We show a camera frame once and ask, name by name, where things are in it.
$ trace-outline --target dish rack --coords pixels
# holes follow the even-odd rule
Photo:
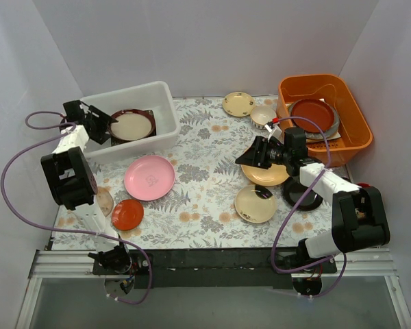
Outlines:
[[[338,132],[341,137],[328,141],[332,156],[331,167],[348,163],[373,140],[364,116],[344,80],[332,74],[296,75],[286,77],[279,84],[277,116],[289,117],[288,106],[300,99],[324,99],[340,117]],[[280,121],[280,128],[294,127],[291,120]],[[327,163],[324,142],[308,144],[309,156]]]

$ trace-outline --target table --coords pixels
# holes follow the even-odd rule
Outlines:
[[[275,107],[277,95],[255,97],[256,103]],[[222,109],[221,97],[174,99],[182,125],[171,149],[154,152],[169,159],[176,171],[172,191],[159,200],[143,202],[142,223],[123,239],[143,249],[188,249],[214,247],[270,247],[280,224],[290,211],[280,186],[270,188],[277,198],[274,217],[263,224],[251,224],[234,210],[237,192],[250,181],[234,160],[255,135],[267,136],[254,128],[249,117],[235,118]],[[140,156],[100,165],[89,160],[97,184],[108,189],[114,204],[131,198],[123,186],[128,166]],[[335,168],[346,176],[344,167]],[[332,209],[323,202],[312,212],[296,212],[279,240],[280,246],[296,246],[303,238],[331,228]],[[57,228],[83,230],[80,219],[63,206],[55,221]],[[93,250],[92,237],[85,234],[54,233],[52,250]]]

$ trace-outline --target plate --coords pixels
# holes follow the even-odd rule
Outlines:
[[[138,141],[155,131],[155,119],[147,111],[121,110],[111,117],[117,122],[111,123],[108,132],[117,140],[117,144]]]
[[[137,200],[123,200],[112,211],[112,225],[120,231],[129,231],[136,228],[143,219],[145,210]]]
[[[249,180],[261,186],[276,186],[283,183],[289,177],[286,167],[278,164],[273,164],[269,169],[255,168],[244,164],[241,167]]]
[[[161,156],[143,156],[125,172],[126,191],[136,199],[152,201],[166,195],[175,183],[172,164]]]
[[[293,107],[295,103],[293,103],[288,109],[290,117],[295,115],[294,107]],[[338,116],[338,113],[334,108],[332,108],[332,110],[334,112],[334,122],[332,123],[332,126],[326,132],[324,132],[324,135],[326,135],[326,137],[333,136],[338,131],[338,128],[340,127],[340,117]],[[320,133],[315,134],[312,132],[305,132],[305,134],[306,134],[307,139],[313,139],[314,141],[323,140],[323,135],[321,135]]]
[[[303,117],[317,124],[323,132],[327,131],[334,124],[334,111],[332,107],[318,99],[300,99],[296,101],[292,108],[292,115]],[[310,122],[301,119],[293,119],[295,125],[303,128],[306,132],[319,133],[319,130]]]
[[[96,200],[102,210],[103,216],[107,217],[114,206],[114,200],[112,199],[111,193],[105,187],[98,186]]]
[[[265,129],[265,125],[273,120],[277,115],[272,107],[267,105],[256,106],[250,114],[251,123],[254,127],[259,129]]]
[[[255,106],[256,101],[254,98],[241,92],[228,94],[222,101],[224,111],[233,117],[245,117],[250,115]]]
[[[236,195],[234,208],[244,220],[259,224],[273,218],[277,210],[277,202],[266,187],[248,185]]]

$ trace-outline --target black base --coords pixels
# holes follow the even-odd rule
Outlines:
[[[278,275],[271,268],[271,248],[150,249],[153,288],[160,287],[273,287],[292,289],[290,274]],[[148,267],[140,252],[129,254],[138,265],[135,289],[146,289]],[[302,266],[295,247],[278,247],[275,263],[282,269]],[[95,262],[95,275],[116,275]],[[336,273],[335,263],[323,264],[323,273]]]

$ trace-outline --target dark red plate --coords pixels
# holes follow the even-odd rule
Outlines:
[[[323,132],[327,131],[335,120],[335,114],[329,104],[318,99],[302,99],[292,106],[292,117],[307,118],[316,123]],[[319,130],[310,122],[301,119],[293,120],[295,125],[307,132],[319,133]]]

